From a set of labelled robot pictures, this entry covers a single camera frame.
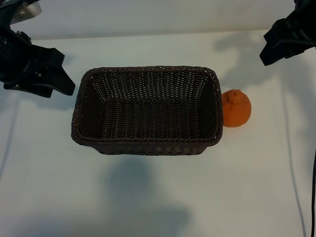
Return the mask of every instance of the orange fruit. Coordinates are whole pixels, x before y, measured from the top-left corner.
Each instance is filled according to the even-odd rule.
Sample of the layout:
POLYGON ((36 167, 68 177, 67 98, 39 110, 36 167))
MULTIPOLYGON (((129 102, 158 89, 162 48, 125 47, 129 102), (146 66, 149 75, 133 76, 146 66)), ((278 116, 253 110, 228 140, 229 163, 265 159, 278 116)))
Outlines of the orange fruit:
POLYGON ((223 93, 222 105, 225 127, 241 126, 250 118, 250 100, 240 90, 229 90, 223 93))

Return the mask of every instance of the basket rim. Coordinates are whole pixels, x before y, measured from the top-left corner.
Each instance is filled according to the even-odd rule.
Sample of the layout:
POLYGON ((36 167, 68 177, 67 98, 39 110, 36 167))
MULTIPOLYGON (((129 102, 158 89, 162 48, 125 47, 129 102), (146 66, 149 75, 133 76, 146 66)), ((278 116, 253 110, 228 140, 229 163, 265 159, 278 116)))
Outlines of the basket rim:
MULTIPOLYGON (((104 145, 177 145, 177 146, 212 146, 219 142, 222 137, 223 132, 223 114, 218 118, 218 126, 216 129, 216 136, 210 138, 91 138, 84 137, 79 132, 79 119, 81 116, 81 104, 83 102, 86 84, 91 79, 93 74, 102 72, 102 71, 116 71, 121 72, 138 72, 138 71, 166 71, 173 68, 175 71, 204 71, 210 75, 210 78, 218 81, 215 72, 206 67, 197 67, 197 66, 146 66, 146 67, 101 67, 91 69, 86 72, 82 79, 81 84, 77 94, 77 100, 75 104, 75 109, 72 118, 72 139, 80 145, 86 146, 104 146, 104 145)), ((221 98, 221 90, 218 86, 218 96, 221 98)), ((222 110, 222 105, 217 107, 218 110, 222 110)))

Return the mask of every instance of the brown wicker basket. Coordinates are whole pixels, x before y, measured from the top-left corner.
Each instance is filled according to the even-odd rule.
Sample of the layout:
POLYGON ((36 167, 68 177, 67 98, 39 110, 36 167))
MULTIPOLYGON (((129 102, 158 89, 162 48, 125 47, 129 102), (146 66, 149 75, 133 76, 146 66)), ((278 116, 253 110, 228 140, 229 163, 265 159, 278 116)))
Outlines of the brown wicker basket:
POLYGON ((197 155, 222 130, 219 82, 201 67, 90 70, 72 121, 73 140, 108 155, 197 155))

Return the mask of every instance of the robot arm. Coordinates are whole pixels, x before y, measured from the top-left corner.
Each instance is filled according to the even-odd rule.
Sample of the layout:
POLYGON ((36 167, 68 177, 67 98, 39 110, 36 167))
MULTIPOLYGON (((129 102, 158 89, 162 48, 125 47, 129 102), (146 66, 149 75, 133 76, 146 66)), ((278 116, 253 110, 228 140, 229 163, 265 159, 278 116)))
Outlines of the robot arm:
POLYGON ((62 68, 64 55, 31 43, 10 25, 41 13, 38 0, 10 0, 0 5, 0 81, 4 88, 51 97, 53 89, 72 95, 75 84, 62 68))
POLYGON ((264 65, 316 46, 316 0, 295 0, 295 3, 295 10, 276 21, 264 35, 267 44, 260 54, 264 65))

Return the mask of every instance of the white surface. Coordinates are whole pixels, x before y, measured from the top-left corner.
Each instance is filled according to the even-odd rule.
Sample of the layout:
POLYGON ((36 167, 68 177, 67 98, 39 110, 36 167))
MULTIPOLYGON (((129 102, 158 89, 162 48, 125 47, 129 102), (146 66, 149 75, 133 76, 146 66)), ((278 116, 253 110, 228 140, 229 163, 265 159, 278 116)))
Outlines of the white surface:
POLYGON ((252 115, 199 156, 105 156, 70 137, 75 96, 1 91, 0 236, 302 237, 295 192, 309 235, 316 52, 264 67, 263 34, 35 41, 66 55, 77 86, 101 66, 210 67, 252 115))
POLYGON ((293 0, 41 0, 42 14, 12 26, 31 38, 269 29, 293 0))

